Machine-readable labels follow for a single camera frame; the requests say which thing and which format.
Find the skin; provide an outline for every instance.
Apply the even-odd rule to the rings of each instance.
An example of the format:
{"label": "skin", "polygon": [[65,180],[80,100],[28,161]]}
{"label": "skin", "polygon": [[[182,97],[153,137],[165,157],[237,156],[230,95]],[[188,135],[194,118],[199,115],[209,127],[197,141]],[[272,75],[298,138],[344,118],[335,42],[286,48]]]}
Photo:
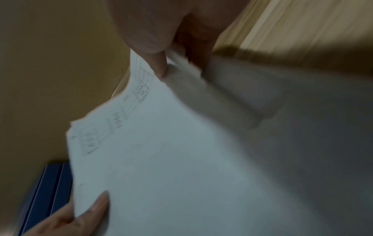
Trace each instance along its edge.
{"label": "skin", "polygon": [[249,0],[104,0],[126,44],[158,78],[167,70],[164,50],[173,42],[204,68],[216,40]]}
{"label": "skin", "polygon": [[24,236],[89,236],[101,222],[108,207],[109,195],[103,192],[85,213],[74,218],[74,207],[70,202]]}

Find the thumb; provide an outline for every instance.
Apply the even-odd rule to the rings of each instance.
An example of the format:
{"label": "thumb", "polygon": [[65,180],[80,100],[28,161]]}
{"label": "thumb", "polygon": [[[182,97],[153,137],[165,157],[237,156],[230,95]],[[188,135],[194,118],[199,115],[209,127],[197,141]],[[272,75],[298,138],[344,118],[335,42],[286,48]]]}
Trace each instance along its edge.
{"label": "thumb", "polygon": [[94,204],[73,222],[54,231],[54,236],[90,236],[109,207],[109,194],[103,192]]}
{"label": "thumb", "polygon": [[149,64],[154,71],[155,76],[161,79],[165,75],[167,70],[167,59],[164,51],[155,54],[146,54],[137,51],[136,53]]}

